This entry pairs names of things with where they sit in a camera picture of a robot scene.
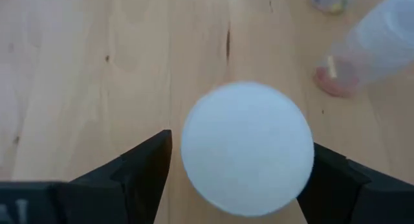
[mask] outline wood grain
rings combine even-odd
[[[262,218],[225,214],[184,171],[191,107],[219,85],[254,80],[295,101],[316,142],[414,183],[413,70],[350,99],[311,80],[329,45],[379,1],[329,16],[309,0],[0,0],[0,179],[71,180],[171,128],[156,223],[306,223],[297,202]]]

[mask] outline white ball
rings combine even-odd
[[[300,194],[312,171],[312,133],[299,108],[254,82],[201,98],[182,132],[181,155],[195,189],[235,215],[262,216]]]

